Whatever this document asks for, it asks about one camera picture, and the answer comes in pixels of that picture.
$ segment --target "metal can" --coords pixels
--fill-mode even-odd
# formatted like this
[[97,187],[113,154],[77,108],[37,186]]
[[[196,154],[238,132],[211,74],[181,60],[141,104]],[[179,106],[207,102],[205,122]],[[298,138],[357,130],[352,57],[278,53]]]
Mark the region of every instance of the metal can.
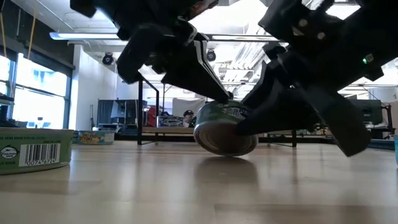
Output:
[[201,147],[214,154],[245,155],[257,146],[258,135],[237,135],[236,125],[250,112],[248,107],[234,100],[227,104],[207,103],[198,112],[193,137]]

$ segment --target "ceiling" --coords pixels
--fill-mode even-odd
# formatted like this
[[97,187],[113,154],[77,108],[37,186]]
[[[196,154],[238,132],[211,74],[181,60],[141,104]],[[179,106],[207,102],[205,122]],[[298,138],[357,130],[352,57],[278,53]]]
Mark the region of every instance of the ceiling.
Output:
[[[91,19],[82,16],[69,7],[69,0],[12,0],[18,6],[30,14],[34,13],[35,4],[37,6],[37,18],[57,32],[103,32],[116,33],[114,27],[102,13],[97,12]],[[317,0],[306,1],[314,4]],[[359,6],[336,5],[328,11],[329,14],[341,19],[348,17]],[[257,22],[267,11],[267,7],[260,0],[240,0],[230,6],[216,6],[205,11],[200,16],[190,21],[199,32],[207,34],[265,34]],[[101,61],[105,52],[109,52],[125,42],[120,40],[91,40],[80,42],[84,50],[94,59]],[[261,50],[262,43],[243,43],[243,42],[209,42],[208,48],[214,49],[216,61],[211,62],[215,73],[222,82],[244,82],[250,85],[226,85],[229,91],[235,90],[238,97],[246,95],[259,78],[261,71],[258,66],[261,60],[266,59]],[[118,57],[120,52],[113,52]],[[144,76],[152,81],[160,81],[162,75],[156,75],[150,68],[143,67],[140,71]],[[391,78],[396,76],[396,68],[386,73],[386,76],[376,82],[391,84]],[[357,83],[369,83],[367,79],[358,80]],[[394,84],[398,84],[398,79],[394,78]],[[362,90],[352,90],[346,88],[344,94],[364,93]]]

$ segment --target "green tin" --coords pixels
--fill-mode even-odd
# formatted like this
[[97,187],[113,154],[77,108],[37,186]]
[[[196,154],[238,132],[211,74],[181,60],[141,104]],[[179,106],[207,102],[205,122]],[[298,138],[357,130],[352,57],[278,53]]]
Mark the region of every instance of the green tin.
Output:
[[73,130],[0,128],[0,174],[68,165],[72,136]]
[[236,125],[247,118],[251,110],[240,102],[228,104],[212,101],[203,106],[197,115],[193,136],[209,152],[221,156],[242,156],[254,150],[258,136],[238,136]]

